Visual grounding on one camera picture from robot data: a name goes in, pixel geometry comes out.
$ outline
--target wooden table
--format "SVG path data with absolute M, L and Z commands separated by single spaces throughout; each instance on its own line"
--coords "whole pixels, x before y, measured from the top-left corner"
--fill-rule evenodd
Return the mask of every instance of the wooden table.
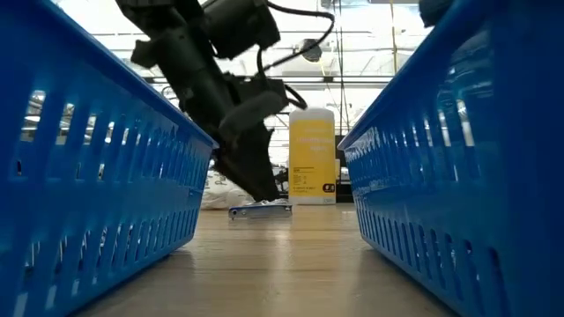
M 78 316 L 440 317 L 454 314 L 361 240 L 351 204 L 291 219 L 202 211 L 196 237 Z

